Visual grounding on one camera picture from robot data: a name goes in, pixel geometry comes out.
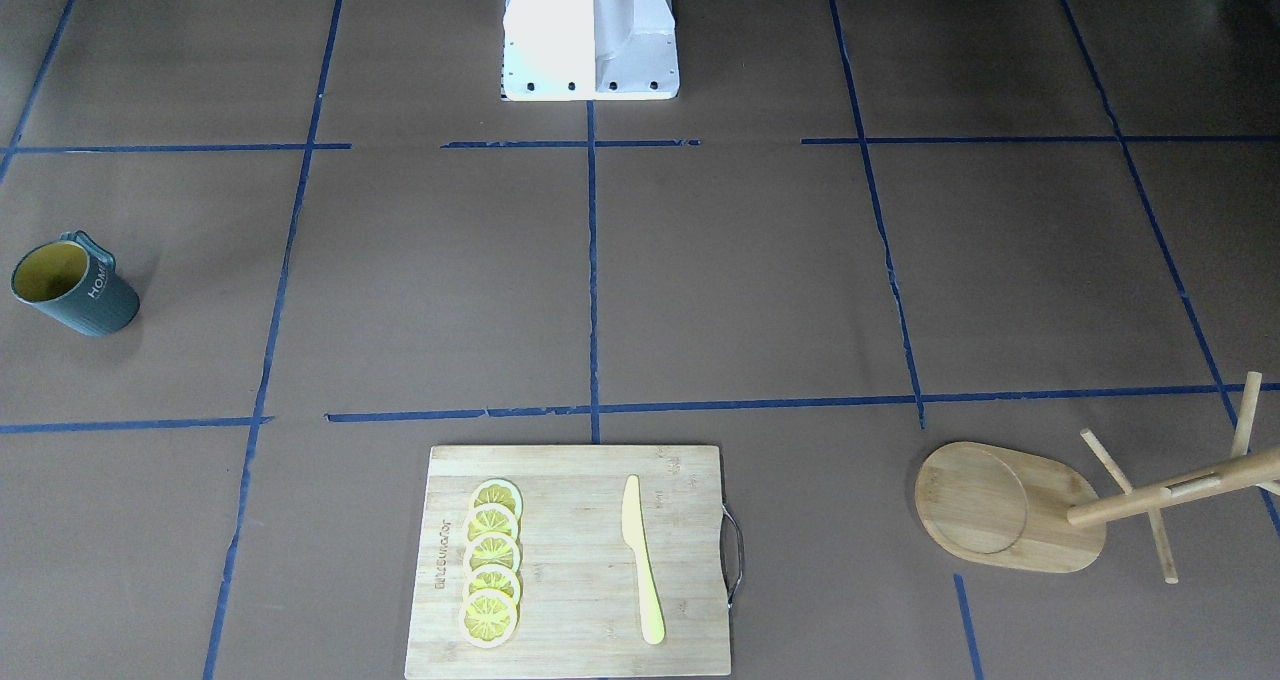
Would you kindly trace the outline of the wooden mug tree rack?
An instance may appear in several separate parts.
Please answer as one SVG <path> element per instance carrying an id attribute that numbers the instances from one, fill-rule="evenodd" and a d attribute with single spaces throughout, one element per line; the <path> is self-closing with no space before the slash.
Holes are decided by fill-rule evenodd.
<path id="1" fill-rule="evenodd" d="M 1245 375 L 1229 456 L 1217 464 L 1137 485 L 1100 438 L 1082 439 L 1116 483 L 1102 497 L 1074 467 L 1039 455 L 974 441 L 932 451 L 914 482 L 914 507 L 931 539 L 960 560 L 1001 569 L 1065 574 L 1101 556 L 1107 526 L 1144 516 L 1164 581 L 1179 583 L 1164 510 L 1256 488 L 1277 494 L 1279 451 L 1251 446 L 1265 387 L 1262 373 Z"/>

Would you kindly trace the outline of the dark green ribbed mug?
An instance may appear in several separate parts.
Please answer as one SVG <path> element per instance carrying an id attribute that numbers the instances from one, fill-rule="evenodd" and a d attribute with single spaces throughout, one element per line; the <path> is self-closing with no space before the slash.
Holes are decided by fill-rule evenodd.
<path id="1" fill-rule="evenodd" d="M 114 254 L 83 231 L 31 250 L 14 266 L 12 293 L 24 305 L 88 337 L 128 327 L 140 296 L 116 270 Z"/>

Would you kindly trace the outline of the yellow plastic knife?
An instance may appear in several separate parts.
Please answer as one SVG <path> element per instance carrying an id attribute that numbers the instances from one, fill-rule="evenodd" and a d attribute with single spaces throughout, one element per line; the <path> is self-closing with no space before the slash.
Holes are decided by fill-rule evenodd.
<path id="1" fill-rule="evenodd" d="M 652 571 L 652 560 L 643 517 L 640 478 L 637 475 L 628 475 L 623 485 L 621 531 L 625 544 L 634 555 L 637 612 L 643 639 L 649 645 L 659 645 L 666 639 L 666 619 Z"/>

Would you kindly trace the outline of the middle lemon slice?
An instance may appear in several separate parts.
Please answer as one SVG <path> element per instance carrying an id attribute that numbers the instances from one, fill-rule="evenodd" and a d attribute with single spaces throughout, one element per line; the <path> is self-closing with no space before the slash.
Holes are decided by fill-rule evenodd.
<path id="1" fill-rule="evenodd" d="M 463 562 L 468 570 L 486 565 L 499 565 L 517 572 L 522 562 L 522 551 L 516 538 L 503 531 L 486 531 L 468 542 L 463 552 Z"/>

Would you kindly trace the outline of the bamboo cutting board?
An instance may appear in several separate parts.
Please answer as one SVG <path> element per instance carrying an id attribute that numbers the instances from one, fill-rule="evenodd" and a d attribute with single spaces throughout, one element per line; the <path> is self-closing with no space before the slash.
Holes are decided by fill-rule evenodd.
<path id="1" fill-rule="evenodd" d="M 644 642 L 635 562 L 621 531 L 640 478 L 666 639 Z M 460 631 L 470 498 L 486 479 L 522 493 L 524 594 L 511 639 L 481 649 Z M 438 446 L 430 453 L 407 679 L 724 676 L 732 667 L 722 563 L 723 478 L 714 446 Z"/>

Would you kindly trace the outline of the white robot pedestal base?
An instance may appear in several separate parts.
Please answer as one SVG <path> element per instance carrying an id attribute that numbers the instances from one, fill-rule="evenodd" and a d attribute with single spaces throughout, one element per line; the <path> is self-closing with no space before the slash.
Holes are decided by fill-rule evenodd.
<path id="1" fill-rule="evenodd" d="M 506 101 L 678 96 L 673 0 L 504 0 L 502 24 Z"/>

